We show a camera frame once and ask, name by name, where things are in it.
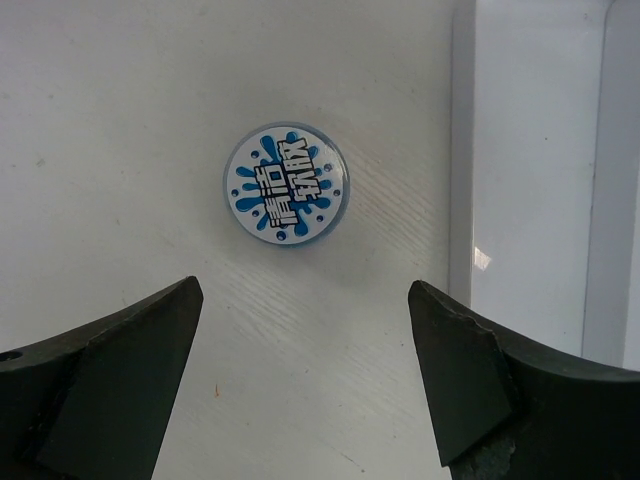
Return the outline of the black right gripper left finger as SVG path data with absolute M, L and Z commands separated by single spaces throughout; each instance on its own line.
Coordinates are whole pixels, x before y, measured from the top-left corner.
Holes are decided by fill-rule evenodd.
M 189 276 L 2 353 L 2 478 L 151 478 L 203 300 Z

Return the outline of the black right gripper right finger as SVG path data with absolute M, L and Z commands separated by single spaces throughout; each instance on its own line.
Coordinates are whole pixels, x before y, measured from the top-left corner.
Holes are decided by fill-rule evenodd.
M 412 333 L 441 465 L 455 479 L 635 479 L 639 375 L 573 356 L 416 281 Z

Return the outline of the blue-white labelled slime jar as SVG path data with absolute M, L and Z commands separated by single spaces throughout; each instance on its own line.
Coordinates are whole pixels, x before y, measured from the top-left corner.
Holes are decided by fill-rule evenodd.
M 225 166 L 225 199 L 254 238 L 281 247 L 331 233 L 347 210 L 350 175 L 325 133 L 304 123 L 275 122 L 249 132 Z

